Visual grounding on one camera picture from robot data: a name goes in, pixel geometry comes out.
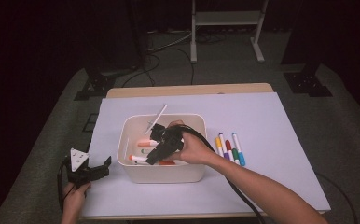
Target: white shelf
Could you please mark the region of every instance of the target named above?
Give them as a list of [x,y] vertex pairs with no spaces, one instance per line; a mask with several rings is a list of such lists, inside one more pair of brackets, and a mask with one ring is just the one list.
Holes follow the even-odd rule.
[[260,11],[197,12],[196,25],[257,25]]

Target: marker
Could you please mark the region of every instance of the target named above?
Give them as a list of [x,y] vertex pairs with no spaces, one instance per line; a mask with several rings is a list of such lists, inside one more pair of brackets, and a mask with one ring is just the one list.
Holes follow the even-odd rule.
[[221,147],[221,142],[220,142],[220,138],[219,138],[219,137],[216,137],[216,138],[215,138],[215,145],[217,146],[218,154],[219,154],[221,157],[224,157],[223,148]]
[[137,143],[138,147],[156,147],[157,145],[158,145],[158,142],[156,142],[154,140],[146,140],[146,141]]
[[146,161],[147,160],[146,157],[137,157],[137,156],[133,156],[133,155],[130,155],[128,157],[128,159],[130,159],[130,161]]
[[233,133],[232,138],[233,138],[233,142],[235,143],[236,149],[238,149],[239,163],[241,164],[241,166],[245,166],[246,160],[244,159],[244,156],[243,156],[243,153],[241,150],[241,145],[239,144],[239,141],[238,141],[238,135],[236,133]]
[[236,148],[232,148],[232,146],[230,145],[230,141],[226,140],[226,147],[227,148],[231,148],[231,150],[228,151],[228,154],[232,154],[232,159],[233,161],[239,165],[239,156],[238,156],[238,150],[236,150]]
[[[135,161],[134,163],[136,165],[149,165],[150,166],[150,164],[145,161]],[[174,161],[158,161],[158,165],[176,165],[176,163]]]
[[221,141],[221,147],[223,148],[223,154],[224,154],[224,158],[226,158],[227,160],[229,160],[229,155],[228,155],[228,151],[226,148],[226,145],[224,144],[224,135],[222,133],[218,134],[218,137],[220,138]]
[[[129,156],[130,161],[135,161],[136,164],[147,165],[148,163],[145,162],[147,160],[146,157],[138,157],[138,156]],[[174,161],[158,161],[158,165],[176,165]]]
[[140,150],[140,152],[142,152],[142,154],[150,154],[150,152],[152,151],[153,149],[145,149],[145,148],[142,148],[142,150]]
[[235,160],[233,159],[232,147],[230,145],[229,140],[226,140],[226,148],[227,148],[227,151],[228,151],[229,160],[235,162]]
[[159,117],[162,115],[163,111],[166,109],[168,105],[167,104],[164,104],[163,105],[163,108],[157,113],[156,117],[154,118],[154,120],[150,120],[148,123],[149,125],[147,126],[147,130],[145,130],[145,134],[148,133],[148,131],[150,131],[154,125],[157,123]]

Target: blue marker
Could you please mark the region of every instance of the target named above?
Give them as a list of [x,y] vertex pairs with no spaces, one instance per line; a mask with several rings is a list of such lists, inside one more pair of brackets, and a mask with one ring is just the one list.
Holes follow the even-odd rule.
[[243,153],[241,151],[241,146],[239,145],[239,141],[238,141],[238,136],[236,133],[232,134],[232,138],[233,138],[233,142],[235,143],[235,147],[236,149],[238,149],[238,155],[239,155],[239,163],[241,164],[241,166],[245,166],[246,165],[246,161],[244,160],[244,156]]

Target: yellow marker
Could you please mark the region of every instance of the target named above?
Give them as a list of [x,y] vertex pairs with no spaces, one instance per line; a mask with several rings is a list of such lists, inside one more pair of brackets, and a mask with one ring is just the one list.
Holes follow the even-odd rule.
[[222,146],[221,146],[221,141],[220,141],[220,138],[219,138],[219,137],[216,137],[216,139],[215,139],[215,145],[217,146],[218,154],[219,154],[221,157],[224,157],[223,148],[222,148]]

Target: wire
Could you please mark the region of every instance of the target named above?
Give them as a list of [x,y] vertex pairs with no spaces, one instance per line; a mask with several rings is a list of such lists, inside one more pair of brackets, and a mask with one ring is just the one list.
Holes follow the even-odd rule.
[[[189,126],[186,125],[175,125],[171,128],[167,128],[167,129],[174,129],[174,128],[179,128],[180,131],[183,132],[187,132],[187,133],[191,133],[194,134],[195,136],[197,136],[198,138],[200,138],[200,140],[208,147],[210,148],[213,152],[215,152],[215,150],[213,149],[213,147],[210,145],[210,143],[206,140],[205,137],[203,137],[203,135],[201,135],[200,133],[198,133],[197,131],[195,131],[194,129],[192,129]],[[245,202],[247,203],[247,205],[250,206],[250,208],[253,210],[253,212],[256,214],[256,216],[258,217],[258,220],[260,223],[265,224],[265,220],[264,218],[261,216],[261,214],[258,212],[258,210],[256,209],[256,207],[241,193],[241,191],[232,183],[227,179],[228,183],[230,184],[230,186],[232,187],[232,189],[235,191],[236,194],[238,194],[238,196]]]
[[160,49],[165,49],[165,48],[168,48],[170,46],[173,46],[173,45],[176,45],[178,43],[181,43],[182,41],[186,40],[187,38],[189,38],[191,36],[191,33],[189,33],[188,35],[185,35],[177,40],[174,40],[174,42],[170,43],[170,44],[167,44],[167,45],[164,45],[164,46],[161,46],[161,47],[158,47],[158,48],[155,48],[155,49],[148,49],[148,51],[156,51],[156,50],[160,50]]
[[195,74],[195,71],[194,71],[194,64],[191,62],[191,59],[189,58],[188,54],[186,54],[185,51],[181,50],[181,49],[159,49],[159,50],[155,50],[155,52],[159,52],[159,51],[163,51],[163,50],[177,50],[177,51],[180,51],[182,52],[184,55],[186,55],[186,57],[188,58],[188,61],[189,61],[189,64],[191,65],[191,85],[193,85],[193,82],[194,82],[194,74]]
[[227,39],[227,36],[225,34],[221,34],[223,37],[219,37],[218,35],[212,35],[212,34],[200,34],[197,35],[197,43],[203,44],[203,45],[213,45],[218,42],[224,41]]
[[156,69],[156,68],[159,66],[160,59],[159,59],[159,57],[157,57],[156,55],[153,55],[153,54],[149,54],[148,56],[151,56],[151,57],[156,58],[156,59],[158,60],[157,64],[156,64],[154,67],[152,67],[152,68],[150,68],[150,69],[148,69],[148,70],[145,70],[145,67],[143,66],[143,70],[144,70],[144,71],[141,72],[141,73],[135,74],[135,75],[131,76],[130,78],[128,78],[128,79],[122,84],[121,88],[124,88],[125,85],[126,85],[129,81],[131,81],[131,80],[134,79],[135,77],[138,77],[138,76],[140,76],[140,75],[142,75],[142,74],[144,74],[144,73],[147,73],[147,76],[148,76],[148,78],[150,79],[151,84],[152,84],[152,85],[155,85],[154,79],[152,79],[152,77],[148,74],[148,72]]
[[325,179],[326,181],[328,181],[330,184],[332,184],[345,198],[346,202],[348,203],[349,207],[352,210],[352,214],[353,214],[353,223],[354,224],[358,224],[358,220],[357,220],[357,215],[355,213],[355,209],[353,207],[353,204],[351,202],[351,200],[349,199],[349,197],[346,195],[346,193],[340,188],[340,186],[338,184],[336,184],[334,181],[332,181],[331,179],[329,179],[328,177],[326,177],[325,175],[319,174],[317,172],[314,172],[316,175],[319,175],[320,177],[322,177],[323,179]]
[[123,72],[120,72],[120,73],[115,73],[115,74],[112,74],[112,75],[103,75],[104,77],[107,77],[107,79],[109,80],[114,80],[116,81],[116,79],[118,77],[122,77],[122,76],[126,76],[126,75],[129,75],[129,74],[132,74],[134,73],[135,71],[137,71],[138,69],[140,69],[140,65],[136,65],[135,67],[133,68],[130,68],[129,71],[123,71]]
[[63,201],[66,199],[67,195],[69,195],[70,192],[72,192],[72,190],[75,188],[76,185],[73,185],[72,188],[66,193],[66,195],[64,195],[63,197]]

